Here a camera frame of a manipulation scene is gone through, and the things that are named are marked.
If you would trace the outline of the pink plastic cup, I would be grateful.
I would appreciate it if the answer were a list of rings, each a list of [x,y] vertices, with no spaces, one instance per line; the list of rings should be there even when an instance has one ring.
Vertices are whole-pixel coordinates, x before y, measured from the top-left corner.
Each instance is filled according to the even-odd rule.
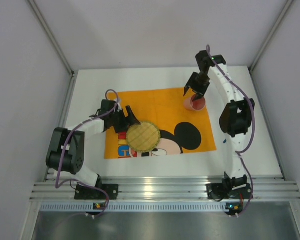
[[[195,99],[196,95],[186,98],[183,106],[189,111],[202,111],[206,107],[206,99],[204,97]]]

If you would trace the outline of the yellow round plate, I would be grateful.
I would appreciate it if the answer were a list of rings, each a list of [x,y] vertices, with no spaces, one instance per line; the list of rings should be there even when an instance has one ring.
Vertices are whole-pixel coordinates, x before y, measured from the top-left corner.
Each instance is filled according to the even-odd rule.
[[[127,145],[138,153],[154,150],[161,140],[159,128],[152,122],[142,121],[131,126],[126,132]]]

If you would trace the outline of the orange Mickey Mouse placemat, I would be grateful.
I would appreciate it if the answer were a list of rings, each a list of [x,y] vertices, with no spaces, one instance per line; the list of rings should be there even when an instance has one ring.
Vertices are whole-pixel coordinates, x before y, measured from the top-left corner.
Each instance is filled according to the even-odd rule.
[[[126,141],[126,133],[107,130],[105,159],[159,157],[216,151],[207,108],[188,110],[184,103],[194,95],[184,89],[169,88],[119,92],[121,106],[130,106],[137,119],[155,124],[161,134],[157,147],[150,152],[136,152]]]

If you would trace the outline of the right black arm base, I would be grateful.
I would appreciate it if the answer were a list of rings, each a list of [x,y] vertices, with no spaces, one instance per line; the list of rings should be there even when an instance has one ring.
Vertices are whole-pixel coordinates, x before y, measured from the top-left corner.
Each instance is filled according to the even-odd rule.
[[[221,202],[222,200],[248,200],[252,196],[252,187],[248,183],[246,175],[240,178],[230,178],[226,173],[221,183],[210,183],[206,185],[209,200]]]

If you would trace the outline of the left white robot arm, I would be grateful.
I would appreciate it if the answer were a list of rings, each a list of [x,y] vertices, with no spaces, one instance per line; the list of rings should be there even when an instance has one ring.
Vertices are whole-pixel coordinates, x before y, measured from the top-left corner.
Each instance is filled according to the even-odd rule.
[[[84,187],[100,188],[100,175],[85,165],[87,141],[110,128],[116,133],[124,133],[140,124],[129,105],[123,110],[119,102],[104,99],[100,109],[87,120],[73,127],[55,128],[46,155],[47,167],[57,171],[55,187],[77,182]]]

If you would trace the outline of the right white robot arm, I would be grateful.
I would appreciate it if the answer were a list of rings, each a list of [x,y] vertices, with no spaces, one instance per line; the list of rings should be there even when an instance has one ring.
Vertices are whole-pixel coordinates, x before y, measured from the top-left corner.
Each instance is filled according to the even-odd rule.
[[[224,180],[238,181],[244,185],[248,171],[242,154],[252,145],[255,130],[255,102],[232,80],[226,60],[222,55],[212,56],[210,47],[195,56],[199,72],[193,72],[184,87],[184,93],[194,92],[190,105],[204,98],[208,87],[213,83],[223,101],[224,109],[219,118],[219,126],[225,134],[227,157]]]

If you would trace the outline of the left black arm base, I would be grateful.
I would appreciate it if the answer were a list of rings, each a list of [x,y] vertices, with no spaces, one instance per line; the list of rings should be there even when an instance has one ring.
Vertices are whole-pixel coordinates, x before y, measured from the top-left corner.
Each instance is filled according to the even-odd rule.
[[[75,190],[74,199],[75,200],[105,200],[106,195],[98,190],[91,189],[89,187],[82,186],[77,184],[75,187],[73,182],[70,182],[70,187]],[[110,200],[116,200],[119,193],[118,184],[106,184],[99,181],[95,185],[96,188],[99,188],[106,192]]]

